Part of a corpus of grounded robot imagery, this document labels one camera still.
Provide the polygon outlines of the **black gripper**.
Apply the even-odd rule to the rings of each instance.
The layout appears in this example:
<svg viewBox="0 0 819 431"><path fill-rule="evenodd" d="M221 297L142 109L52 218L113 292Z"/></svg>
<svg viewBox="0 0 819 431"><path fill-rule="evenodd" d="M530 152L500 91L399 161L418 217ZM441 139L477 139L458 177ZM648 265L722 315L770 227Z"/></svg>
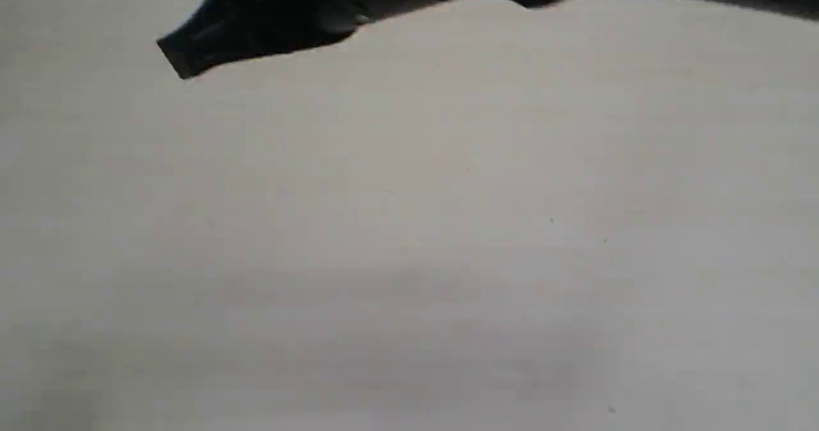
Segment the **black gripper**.
<svg viewBox="0 0 819 431"><path fill-rule="evenodd" d="M204 0L156 42L181 79L342 43L363 26L453 0Z"/></svg>

